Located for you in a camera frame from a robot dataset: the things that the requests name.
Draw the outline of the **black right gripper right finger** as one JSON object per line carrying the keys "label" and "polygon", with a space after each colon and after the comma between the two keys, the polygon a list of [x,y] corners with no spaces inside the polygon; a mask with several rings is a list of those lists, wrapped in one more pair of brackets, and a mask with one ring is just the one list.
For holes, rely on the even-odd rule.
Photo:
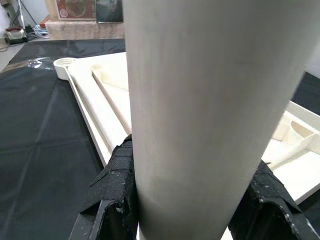
{"label": "black right gripper right finger", "polygon": [[261,161],[228,229],[234,240],[318,240],[302,210]]}

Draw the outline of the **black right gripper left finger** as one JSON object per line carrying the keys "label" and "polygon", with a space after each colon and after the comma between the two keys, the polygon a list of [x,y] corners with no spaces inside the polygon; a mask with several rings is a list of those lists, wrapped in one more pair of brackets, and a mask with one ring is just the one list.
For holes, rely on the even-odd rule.
{"label": "black right gripper left finger", "polygon": [[71,240],[134,240],[137,189],[132,136],[116,146],[90,184],[69,235]]}

